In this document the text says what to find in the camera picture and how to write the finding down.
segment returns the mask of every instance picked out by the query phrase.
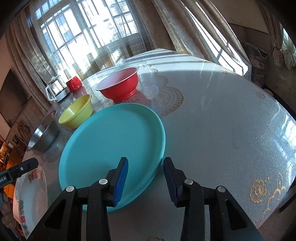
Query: table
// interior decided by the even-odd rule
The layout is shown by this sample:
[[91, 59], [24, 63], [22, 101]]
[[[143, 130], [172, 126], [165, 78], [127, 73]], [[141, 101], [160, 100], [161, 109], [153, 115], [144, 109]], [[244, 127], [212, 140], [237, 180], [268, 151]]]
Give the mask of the table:
[[[131, 57], [84, 80], [83, 90], [92, 95], [96, 112], [114, 104], [95, 90], [97, 84], [114, 71], [132, 66], [139, 69], [138, 91], [125, 102], [144, 104], [160, 116], [166, 133], [164, 157], [170, 156], [176, 168], [201, 186], [225, 186], [259, 227], [296, 175], [295, 120], [274, 98], [241, 76], [163, 49]], [[61, 113], [73, 100], [71, 94], [52, 109]], [[44, 154], [24, 156], [24, 160], [36, 157], [44, 168], [51, 201], [61, 192], [59, 157], [71, 134], [63, 127]], [[136, 200], [108, 214], [112, 240], [180, 239], [184, 208], [171, 202], [162, 168]]]

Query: cabinet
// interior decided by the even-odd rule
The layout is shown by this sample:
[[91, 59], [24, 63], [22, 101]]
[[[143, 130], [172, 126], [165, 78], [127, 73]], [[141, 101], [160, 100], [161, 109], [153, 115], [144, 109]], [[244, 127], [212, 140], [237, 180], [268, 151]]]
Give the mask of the cabinet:
[[[9, 157], [7, 165], [3, 166], [3, 168], [4, 168], [3, 170], [9, 169], [9, 168], [21, 163], [21, 162], [22, 162], [21, 157], [18, 155], [18, 153], [15, 150], [13, 150], [10, 157]], [[4, 187], [4, 192], [7, 194], [7, 196], [9, 198], [13, 199], [13, 194], [15, 192], [15, 182], [5, 186]]]

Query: window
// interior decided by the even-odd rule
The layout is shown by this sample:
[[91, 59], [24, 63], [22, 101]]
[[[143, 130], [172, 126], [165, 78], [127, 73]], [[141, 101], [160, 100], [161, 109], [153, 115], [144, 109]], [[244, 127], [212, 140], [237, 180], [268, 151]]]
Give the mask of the window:
[[34, 28], [41, 32], [39, 41], [65, 81], [74, 75], [84, 80], [152, 49], [127, 1], [44, 0], [40, 5], [36, 1]]

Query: bowl base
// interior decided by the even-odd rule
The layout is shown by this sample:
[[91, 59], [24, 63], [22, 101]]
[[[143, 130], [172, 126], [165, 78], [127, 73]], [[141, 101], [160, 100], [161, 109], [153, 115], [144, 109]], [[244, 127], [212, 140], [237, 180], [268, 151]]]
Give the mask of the bowl base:
[[129, 97], [131, 97], [132, 95], [135, 94], [135, 92], [137, 91], [137, 89], [135, 88], [132, 92], [130, 92], [129, 94], [121, 97], [121, 98], [118, 98], [118, 99], [113, 99], [114, 102], [120, 102], [120, 101], [124, 101], [124, 100], [127, 100]]

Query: floral pattern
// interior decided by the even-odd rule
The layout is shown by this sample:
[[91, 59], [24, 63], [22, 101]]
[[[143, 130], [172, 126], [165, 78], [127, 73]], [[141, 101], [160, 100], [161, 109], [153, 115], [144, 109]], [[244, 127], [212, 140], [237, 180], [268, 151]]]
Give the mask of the floral pattern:
[[27, 224], [26, 224], [26, 218], [24, 216], [24, 201], [20, 199], [19, 201], [19, 214], [20, 214], [20, 221], [21, 226], [23, 228], [25, 236], [29, 236], [30, 232], [28, 230]]
[[138, 90], [127, 100], [113, 104], [138, 103], [146, 105], [154, 110], [159, 117], [172, 113], [183, 104], [183, 94], [177, 88], [167, 86], [169, 82], [167, 77], [158, 75], [158, 70], [152, 69], [146, 61], [140, 60], [136, 66], [139, 68]]
[[33, 170], [33, 171], [28, 175], [28, 179], [29, 179], [30, 183], [31, 183], [35, 178], [38, 178], [38, 171], [37, 171], [37, 169]]
[[165, 239], [159, 238], [159, 237], [154, 237], [150, 236], [147, 240], [145, 241], [165, 241]]
[[266, 209], [261, 214], [260, 220], [255, 220], [254, 224], [258, 228], [269, 216], [271, 212], [270, 204], [276, 196], [280, 196], [281, 192], [285, 190], [283, 185], [283, 176], [279, 173], [276, 180], [276, 187], [272, 187], [272, 179], [268, 177], [266, 180], [255, 180], [250, 188], [250, 199], [253, 203], [264, 203]]

